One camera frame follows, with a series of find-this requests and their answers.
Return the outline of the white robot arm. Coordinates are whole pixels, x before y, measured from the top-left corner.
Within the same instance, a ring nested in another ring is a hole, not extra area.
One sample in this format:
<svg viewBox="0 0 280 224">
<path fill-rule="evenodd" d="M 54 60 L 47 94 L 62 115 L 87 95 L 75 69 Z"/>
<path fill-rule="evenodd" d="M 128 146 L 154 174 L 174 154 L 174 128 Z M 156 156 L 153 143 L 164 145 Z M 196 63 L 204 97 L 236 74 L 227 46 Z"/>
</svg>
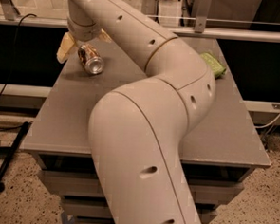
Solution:
<svg viewBox="0 0 280 224">
<path fill-rule="evenodd" d="M 101 27 L 145 72 L 90 114 L 92 159 L 115 224 L 200 224 L 178 146 L 206 116 L 215 77 L 183 40 L 122 0 L 68 0 L 69 31 Z"/>
</svg>

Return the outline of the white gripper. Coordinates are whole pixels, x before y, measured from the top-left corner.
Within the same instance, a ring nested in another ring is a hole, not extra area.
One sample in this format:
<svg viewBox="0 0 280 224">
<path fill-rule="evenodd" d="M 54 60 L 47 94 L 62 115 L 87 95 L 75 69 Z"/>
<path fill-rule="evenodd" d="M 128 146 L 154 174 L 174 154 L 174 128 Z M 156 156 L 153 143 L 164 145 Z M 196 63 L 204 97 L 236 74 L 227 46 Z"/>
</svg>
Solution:
<svg viewBox="0 0 280 224">
<path fill-rule="evenodd" d="M 77 50 L 78 45 L 75 39 L 79 41 L 90 41 L 99 35 L 98 38 L 100 40 L 107 43 L 112 42 L 108 34 L 87 15 L 84 9 L 80 8 L 71 0 L 68 0 L 67 4 L 67 25 L 69 32 L 64 34 L 60 47 L 57 50 L 57 60 L 61 64 L 68 59 L 70 54 L 72 55 Z"/>
</svg>

